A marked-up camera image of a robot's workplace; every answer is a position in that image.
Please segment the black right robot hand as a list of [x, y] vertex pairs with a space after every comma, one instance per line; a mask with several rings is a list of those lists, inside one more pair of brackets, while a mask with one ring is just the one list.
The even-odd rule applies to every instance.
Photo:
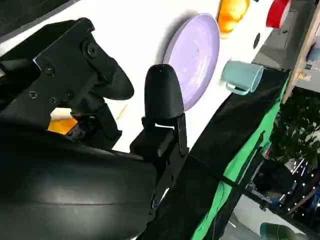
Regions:
[[88, 18], [45, 25], [0, 58], [0, 237], [130, 240], [189, 154], [181, 87], [149, 68], [143, 129], [128, 153], [106, 99], [128, 100], [124, 70]]

